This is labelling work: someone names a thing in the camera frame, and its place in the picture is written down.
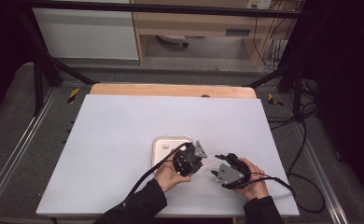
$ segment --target power outlet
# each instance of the power outlet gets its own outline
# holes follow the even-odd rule
[[[258,9],[269,9],[272,0],[260,0],[258,4]]]
[[[260,0],[249,0],[246,8],[258,9],[260,5]]]

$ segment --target white table surface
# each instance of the white table surface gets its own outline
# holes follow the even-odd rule
[[[117,205],[151,167],[152,143],[159,135],[199,140],[208,159],[190,183],[166,192],[168,206],[158,217],[244,215],[245,199],[222,188],[210,172],[225,163],[217,154],[248,158],[287,182],[260,100],[87,95],[36,212],[96,216]],[[298,216],[290,191],[266,183],[280,214]]]

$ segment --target white cabinet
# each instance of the white cabinet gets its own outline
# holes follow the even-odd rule
[[[129,3],[128,0],[85,1]],[[131,12],[34,8],[34,13],[53,57],[139,59]]]

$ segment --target black sleeve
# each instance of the black sleeve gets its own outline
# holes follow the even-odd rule
[[[104,213],[93,224],[145,224],[150,223],[165,206],[167,200],[156,179],[143,189]]]
[[[248,224],[284,223],[271,196],[249,201],[244,205],[244,211]]]

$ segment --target yellow and black tape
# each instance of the yellow and black tape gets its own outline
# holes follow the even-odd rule
[[[269,104],[271,105],[278,105],[278,106],[284,106],[283,103],[281,102],[276,102],[274,99],[273,99],[273,96],[271,93],[269,93]]]
[[[79,92],[79,88],[74,88],[72,90],[71,94],[69,95],[68,102],[66,102],[66,103],[71,105],[75,101],[75,98],[77,97],[78,92]]]

